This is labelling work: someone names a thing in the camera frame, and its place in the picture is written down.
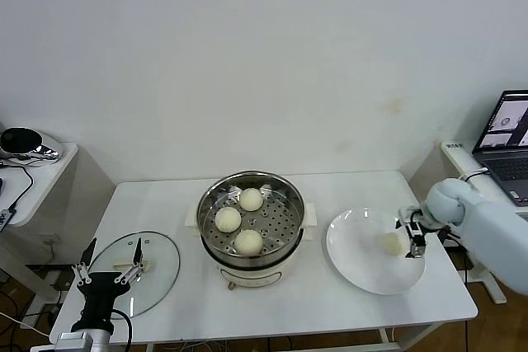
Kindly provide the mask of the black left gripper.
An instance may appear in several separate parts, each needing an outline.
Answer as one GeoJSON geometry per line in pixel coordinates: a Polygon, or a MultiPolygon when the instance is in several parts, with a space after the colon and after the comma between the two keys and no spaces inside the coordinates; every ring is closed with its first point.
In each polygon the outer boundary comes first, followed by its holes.
{"type": "Polygon", "coordinates": [[[80,319],[72,325],[71,331],[97,329],[112,335],[114,326],[111,314],[115,300],[128,293],[129,283],[137,281],[145,270],[142,238],[138,238],[132,260],[118,263],[117,269],[121,270],[119,275],[116,272],[92,272],[89,275],[96,244],[97,239],[94,237],[83,251],[80,261],[72,265],[78,278],[78,290],[84,296],[85,303],[80,319]]]}

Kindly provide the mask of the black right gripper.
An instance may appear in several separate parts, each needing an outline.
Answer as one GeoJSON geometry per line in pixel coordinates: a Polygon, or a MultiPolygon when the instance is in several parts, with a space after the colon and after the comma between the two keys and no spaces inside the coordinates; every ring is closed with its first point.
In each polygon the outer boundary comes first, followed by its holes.
{"type": "Polygon", "coordinates": [[[424,235],[427,229],[422,225],[423,212],[420,207],[402,207],[398,210],[395,228],[402,228],[408,234],[409,252],[406,258],[422,258],[426,250],[426,239],[424,235]]]}

